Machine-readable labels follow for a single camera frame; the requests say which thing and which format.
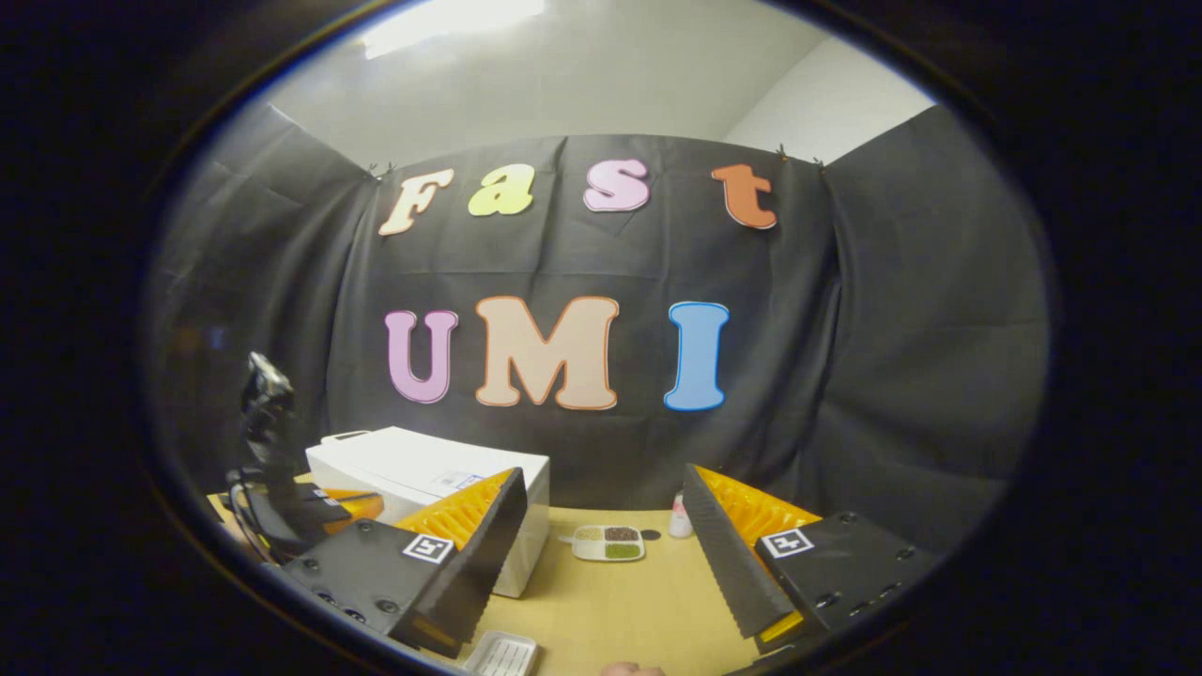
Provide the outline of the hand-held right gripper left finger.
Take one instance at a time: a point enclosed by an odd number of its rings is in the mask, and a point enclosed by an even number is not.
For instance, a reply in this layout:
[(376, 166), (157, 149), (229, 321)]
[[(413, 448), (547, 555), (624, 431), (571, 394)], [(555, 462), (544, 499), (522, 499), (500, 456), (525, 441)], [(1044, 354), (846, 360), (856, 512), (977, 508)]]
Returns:
[(395, 524), (356, 518), (282, 575), (385, 638), (456, 658), (475, 638), (526, 506), (524, 472), (511, 467)]

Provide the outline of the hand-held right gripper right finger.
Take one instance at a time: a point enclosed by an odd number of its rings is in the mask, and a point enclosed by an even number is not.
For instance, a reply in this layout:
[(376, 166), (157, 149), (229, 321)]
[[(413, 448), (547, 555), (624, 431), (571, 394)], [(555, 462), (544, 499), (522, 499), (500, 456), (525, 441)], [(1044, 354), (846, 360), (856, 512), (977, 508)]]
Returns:
[(738, 631), (760, 651), (870, 619), (940, 563), (859, 512), (817, 516), (703, 466), (686, 466), (683, 505)]

